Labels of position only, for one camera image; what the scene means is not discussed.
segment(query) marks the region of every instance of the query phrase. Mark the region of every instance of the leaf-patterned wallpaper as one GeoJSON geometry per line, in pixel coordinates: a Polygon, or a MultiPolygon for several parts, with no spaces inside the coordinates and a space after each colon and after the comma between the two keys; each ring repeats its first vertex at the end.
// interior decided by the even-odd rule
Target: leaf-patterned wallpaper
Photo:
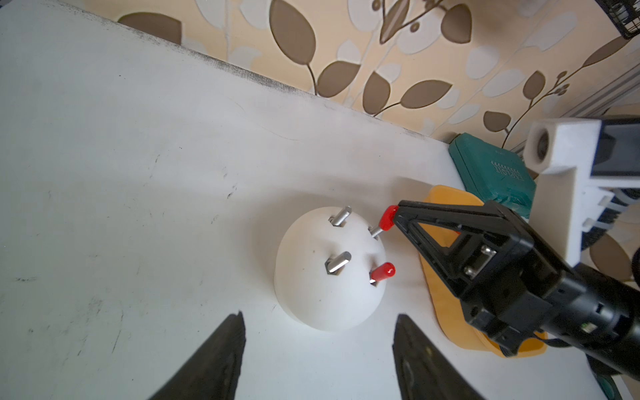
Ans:
{"type": "Polygon", "coordinates": [[[449,141],[515,148],[640,62],[585,0],[67,0],[449,141]]]}

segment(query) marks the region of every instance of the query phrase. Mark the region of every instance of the red-capped peg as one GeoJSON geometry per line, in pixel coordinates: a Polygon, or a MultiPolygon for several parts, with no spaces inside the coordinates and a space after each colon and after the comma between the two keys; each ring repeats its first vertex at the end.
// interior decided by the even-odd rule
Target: red-capped peg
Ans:
{"type": "Polygon", "coordinates": [[[390,205],[384,214],[382,214],[382,218],[380,218],[380,223],[377,227],[369,229],[369,233],[371,236],[376,237],[380,235],[382,232],[386,232],[389,229],[394,227],[394,218],[398,211],[397,205],[390,205]]]}
{"type": "Polygon", "coordinates": [[[369,273],[370,284],[389,279],[396,274],[396,267],[390,262],[386,262],[369,273]]]}

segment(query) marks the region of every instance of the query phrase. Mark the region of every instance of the brown leaf pattern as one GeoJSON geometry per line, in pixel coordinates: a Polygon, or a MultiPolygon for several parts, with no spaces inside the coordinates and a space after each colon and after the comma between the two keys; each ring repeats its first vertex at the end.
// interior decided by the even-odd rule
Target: brown leaf pattern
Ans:
{"type": "Polygon", "coordinates": [[[440,31],[448,41],[464,44],[471,41],[471,11],[466,4],[457,4],[447,11],[440,31]]]}
{"type": "Polygon", "coordinates": [[[629,279],[632,275],[629,256],[618,242],[607,234],[589,248],[589,255],[603,274],[617,280],[629,279]]]}
{"type": "Polygon", "coordinates": [[[271,33],[291,61],[308,65],[316,53],[316,35],[307,19],[284,0],[273,0],[269,9],[271,33]]]}
{"type": "Polygon", "coordinates": [[[487,111],[483,117],[484,127],[491,132],[500,132],[507,129],[511,123],[511,117],[505,113],[487,111]]]}
{"type": "Polygon", "coordinates": [[[118,19],[118,22],[175,44],[182,42],[182,23],[163,14],[146,12],[127,14],[118,19]]]}
{"type": "Polygon", "coordinates": [[[367,114],[375,115],[382,111],[389,100],[391,85],[377,72],[373,72],[362,92],[362,107],[367,114]]]}
{"type": "Polygon", "coordinates": [[[385,44],[400,30],[409,12],[409,0],[397,0],[387,12],[380,30],[380,44],[385,44]]]}
{"type": "Polygon", "coordinates": [[[400,99],[404,108],[422,108],[440,100],[451,89],[451,83],[429,80],[411,86],[400,99]]]}
{"type": "Polygon", "coordinates": [[[354,80],[360,65],[346,61],[334,61],[320,73],[317,91],[322,97],[333,97],[345,90],[354,80]]]}
{"type": "Polygon", "coordinates": [[[542,89],[545,88],[545,83],[547,80],[545,76],[540,71],[535,71],[531,76],[527,79],[527,82],[524,84],[524,88],[522,88],[522,94],[529,100],[533,100],[542,92],[542,89]]]}
{"type": "Polygon", "coordinates": [[[626,46],[627,43],[629,43],[629,41],[623,38],[622,36],[619,36],[614,40],[611,40],[609,43],[605,44],[604,46],[602,46],[601,48],[593,52],[593,54],[589,56],[589,58],[587,58],[584,64],[582,64],[582,68],[588,67],[595,63],[599,63],[605,58],[612,56],[618,50],[626,46]]]}

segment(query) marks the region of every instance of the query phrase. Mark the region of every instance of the silver metal rod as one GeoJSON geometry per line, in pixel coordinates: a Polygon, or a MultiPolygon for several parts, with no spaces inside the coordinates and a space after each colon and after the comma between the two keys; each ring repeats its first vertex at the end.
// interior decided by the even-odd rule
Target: silver metal rod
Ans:
{"type": "Polygon", "coordinates": [[[376,237],[380,235],[382,232],[384,232],[384,230],[382,230],[381,227],[373,227],[369,229],[369,233],[371,234],[371,237],[376,237]]]}
{"type": "Polygon", "coordinates": [[[340,225],[342,225],[344,220],[346,220],[350,214],[351,214],[351,207],[346,206],[345,208],[340,210],[340,212],[338,212],[335,215],[335,217],[331,219],[331,225],[333,225],[334,227],[339,227],[340,225]]]}
{"type": "Polygon", "coordinates": [[[326,271],[330,274],[335,273],[338,269],[344,267],[351,261],[351,253],[344,252],[334,259],[328,259],[325,263],[326,271]]]}

